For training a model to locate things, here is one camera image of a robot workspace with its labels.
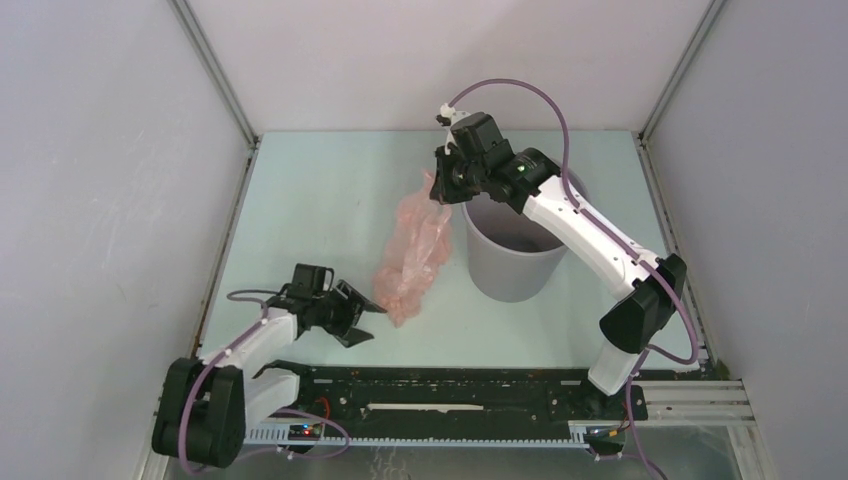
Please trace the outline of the pink plastic trash bag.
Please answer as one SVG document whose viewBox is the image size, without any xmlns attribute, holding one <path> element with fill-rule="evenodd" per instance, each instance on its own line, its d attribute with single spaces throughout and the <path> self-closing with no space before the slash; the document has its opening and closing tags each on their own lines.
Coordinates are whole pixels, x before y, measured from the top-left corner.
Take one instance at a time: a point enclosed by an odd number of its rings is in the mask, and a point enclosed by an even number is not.
<svg viewBox="0 0 848 480">
<path fill-rule="evenodd" d="M 417 316 L 422 300 L 451 257 L 452 209 L 430 198 L 435 175 L 422 172 L 419 190 L 403 197 L 373 277 L 376 303 L 397 327 Z"/>
</svg>

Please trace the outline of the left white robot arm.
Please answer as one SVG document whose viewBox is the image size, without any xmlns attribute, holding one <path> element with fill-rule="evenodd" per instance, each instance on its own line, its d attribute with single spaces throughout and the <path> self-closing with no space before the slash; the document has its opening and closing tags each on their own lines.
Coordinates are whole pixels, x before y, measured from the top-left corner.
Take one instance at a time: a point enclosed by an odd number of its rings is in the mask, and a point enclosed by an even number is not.
<svg viewBox="0 0 848 480">
<path fill-rule="evenodd" d="M 304 366 L 277 359 L 283 347 L 318 328 L 350 348 L 372 339 L 358 328 L 364 313 L 384 313 L 329 267 L 299 263 L 279 290 L 243 289 L 233 302 L 255 303 L 258 318 L 236 338 L 200 357 L 169 366 L 151 437 L 152 450 L 175 458 L 185 472 L 226 468 L 241 453 L 250 429 L 282 413 L 304 421 L 303 432 L 343 427 L 327 413 L 311 413 L 315 388 L 301 380 Z"/>
</svg>

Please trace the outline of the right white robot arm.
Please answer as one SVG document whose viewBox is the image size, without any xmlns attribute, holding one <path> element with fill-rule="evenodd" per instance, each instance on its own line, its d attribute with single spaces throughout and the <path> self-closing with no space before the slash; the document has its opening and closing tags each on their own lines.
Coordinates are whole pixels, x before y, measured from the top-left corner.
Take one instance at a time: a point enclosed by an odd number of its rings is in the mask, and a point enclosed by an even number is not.
<svg viewBox="0 0 848 480">
<path fill-rule="evenodd" d="M 588 414 L 610 416 L 654 335 L 682 310 L 685 261 L 661 258 L 625 235 L 578 194 L 559 164 L 536 148 L 514 151 L 491 115 L 444 105 L 436 120 L 447 137 L 435 151 L 431 199 L 461 204 L 487 194 L 561 241 L 615 298 L 599 321 L 604 340 L 581 392 Z"/>
</svg>

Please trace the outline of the grey round trash bin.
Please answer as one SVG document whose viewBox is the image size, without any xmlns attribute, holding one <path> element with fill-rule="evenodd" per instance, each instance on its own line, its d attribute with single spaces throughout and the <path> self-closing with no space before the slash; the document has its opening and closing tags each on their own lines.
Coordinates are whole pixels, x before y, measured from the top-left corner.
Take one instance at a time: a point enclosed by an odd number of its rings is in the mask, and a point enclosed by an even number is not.
<svg viewBox="0 0 848 480">
<path fill-rule="evenodd" d="M 470 277 L 494 300 L 516 303 L 532 298 L 569 251 L 545 228 L 487 194 L 462 204 L 461 212 Z"/>
</svg>

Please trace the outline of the small circuit board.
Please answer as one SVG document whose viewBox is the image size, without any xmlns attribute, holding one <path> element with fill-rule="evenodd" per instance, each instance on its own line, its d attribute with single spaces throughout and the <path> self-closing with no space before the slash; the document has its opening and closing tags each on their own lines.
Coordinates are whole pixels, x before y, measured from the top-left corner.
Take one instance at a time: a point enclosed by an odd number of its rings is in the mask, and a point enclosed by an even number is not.
<svg viewBox="0 0 848 480">
<path fill-rule="evenodd" d="M 317 441 L 321 437 L 321 427 L 312 425 L 291 425 L 287 434 L 290 441 Z"/>
</svg>

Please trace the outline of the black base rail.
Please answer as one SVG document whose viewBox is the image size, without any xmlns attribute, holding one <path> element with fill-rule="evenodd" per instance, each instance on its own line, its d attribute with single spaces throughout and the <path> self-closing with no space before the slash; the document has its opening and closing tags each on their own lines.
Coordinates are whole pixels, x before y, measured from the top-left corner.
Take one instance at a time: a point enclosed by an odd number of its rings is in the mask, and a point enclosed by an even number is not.
<svg viewBox="0 0 848 480">
<path fill-rule="evenodd" d="M 584 369 L 301 366 L 296 408 L 350 437 L 568 439 L 648 417 L 640 387 L 607 396 Z"/>
</svg>

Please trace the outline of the right aluminium frame post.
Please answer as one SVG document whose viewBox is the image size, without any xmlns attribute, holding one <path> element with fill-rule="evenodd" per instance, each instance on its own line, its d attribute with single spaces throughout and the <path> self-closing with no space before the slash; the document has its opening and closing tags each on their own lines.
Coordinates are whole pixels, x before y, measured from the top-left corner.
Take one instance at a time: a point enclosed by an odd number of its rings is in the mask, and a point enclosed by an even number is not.
<svg viewBox="0 0 848 480">
<path fill-rule="evenodd" d="M 685 76 L 729 4 L 730 1 L 728 0 L 711 0 L 708 3 L 642 129 L 639 131 L 638 138 L 642 144 L 647 145 L 654 135 Z"/>
</svg>

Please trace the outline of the aluminium frame post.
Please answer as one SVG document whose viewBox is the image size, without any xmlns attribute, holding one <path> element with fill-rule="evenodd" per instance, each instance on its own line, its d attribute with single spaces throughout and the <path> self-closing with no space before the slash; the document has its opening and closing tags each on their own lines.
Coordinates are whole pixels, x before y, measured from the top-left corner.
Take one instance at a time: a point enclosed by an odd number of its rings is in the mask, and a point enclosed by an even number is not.
<svg viewBox="0 0 848 480">
<path fill-rule="evenodd" d="M 259 135 L 251 125 L 191 3 L 187 0 L 168 0 L 167 3 L 248 148 L 255 149 Z"/>
<path fill-rule="evenodd" d="M 711 0 L 708 3 L 642 129 L 639 131 L 638 138 L 642 144 L 647 145 L 654 135 L 685 76 L 729 4 L 730 1 L 728 0 Z"/>
</svg>

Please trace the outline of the left aluminium frame post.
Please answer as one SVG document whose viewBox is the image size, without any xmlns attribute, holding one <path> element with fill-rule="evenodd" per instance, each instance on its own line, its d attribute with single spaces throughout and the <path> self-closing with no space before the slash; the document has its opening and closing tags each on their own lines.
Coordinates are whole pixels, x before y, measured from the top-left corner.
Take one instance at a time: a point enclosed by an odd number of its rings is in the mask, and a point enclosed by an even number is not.
<svg viewBox="0 0 848 480">
<path fill-rule="evenodd" d="M 191 3 L 187 0 L 168 0 L 167 3 L 248 148 L 255 149 L 259 135 L 251 125 Z"/>
</svg>

